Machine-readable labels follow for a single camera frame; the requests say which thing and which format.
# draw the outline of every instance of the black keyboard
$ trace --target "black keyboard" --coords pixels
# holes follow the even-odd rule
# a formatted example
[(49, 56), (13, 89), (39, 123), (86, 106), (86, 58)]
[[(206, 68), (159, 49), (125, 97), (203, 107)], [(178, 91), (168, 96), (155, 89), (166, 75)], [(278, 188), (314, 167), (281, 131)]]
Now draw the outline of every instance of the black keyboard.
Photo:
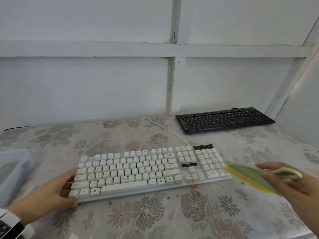
[(275, 123), (253, 107), (175, 116), (185, 134), (215, 132)]

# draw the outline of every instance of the table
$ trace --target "table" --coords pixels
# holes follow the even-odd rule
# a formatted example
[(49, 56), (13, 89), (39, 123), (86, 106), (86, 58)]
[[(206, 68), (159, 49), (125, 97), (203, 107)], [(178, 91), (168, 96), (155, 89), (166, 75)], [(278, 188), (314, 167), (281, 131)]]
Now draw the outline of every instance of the table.
[[(283, 161), (319, 177), (318, 151), (277, 124), (184, 135), (174, 117), (151, 120), (191, 146), (213, 144), (226, 163)], [(20, 128), (0, 136), (1, 150), (29, 148), (36, 159), (16, 198), (73, 168), (82, 155), (182, 145), (181, 138), (145, 118)], [(236, 178), (83, 203), (33, 226), (37, 239), (314, 238), (283, 197)]]

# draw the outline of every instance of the white keyboard cable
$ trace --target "white keyboard cable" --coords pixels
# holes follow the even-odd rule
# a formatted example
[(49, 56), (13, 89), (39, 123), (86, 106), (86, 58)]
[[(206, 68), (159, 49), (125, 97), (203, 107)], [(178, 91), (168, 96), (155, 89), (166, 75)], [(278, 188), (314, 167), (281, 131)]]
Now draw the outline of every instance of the white keyboard cable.
[(171, 132), (169, 129), (163, 127), (162, 125), (160, 125), (160, 124), (158, 124), (158, 123), (156, 123), (156, 122), (153, 122), (153, 121), (151, 121), (151, 120), (149, 120), (149, 121), (152, 122), (152, 123), (154, 123), (154, 124), (156, 124), (156, 125), (161, 126), (162, 128), (164, 128), (165, 130), (169, 131), (170, 133), (173, 133), (173, 132)]

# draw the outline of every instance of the space bar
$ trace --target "space bar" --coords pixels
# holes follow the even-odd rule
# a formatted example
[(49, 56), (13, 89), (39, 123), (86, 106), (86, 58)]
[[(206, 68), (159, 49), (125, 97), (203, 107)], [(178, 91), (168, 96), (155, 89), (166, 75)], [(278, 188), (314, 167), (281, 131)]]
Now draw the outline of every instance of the space bar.
[(227, 127), (225, 123), (223, 124), (216, 124), (216, 125), (208, 125), (208, 126), (202, 126), (203, 130), (213, 130), (216, 128), (224, 128)]
[(131, 190), (147, 189), (147, 188), (148, 186), (147, 186), (146, 180), (117, 184), (117, 185), (106, 185), (106, 186), (102, 186), (101, 195), (119, 193), (124, 191), (131, 191)]

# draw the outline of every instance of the white keyboard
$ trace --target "white keyboard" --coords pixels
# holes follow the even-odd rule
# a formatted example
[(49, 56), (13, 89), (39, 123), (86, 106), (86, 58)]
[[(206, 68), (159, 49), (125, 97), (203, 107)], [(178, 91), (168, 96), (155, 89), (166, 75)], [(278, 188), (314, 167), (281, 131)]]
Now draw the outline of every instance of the white keyboard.
[(82, 156), (69, 197), (87, 202), (232, 178), (224, 166), (211, 144)]

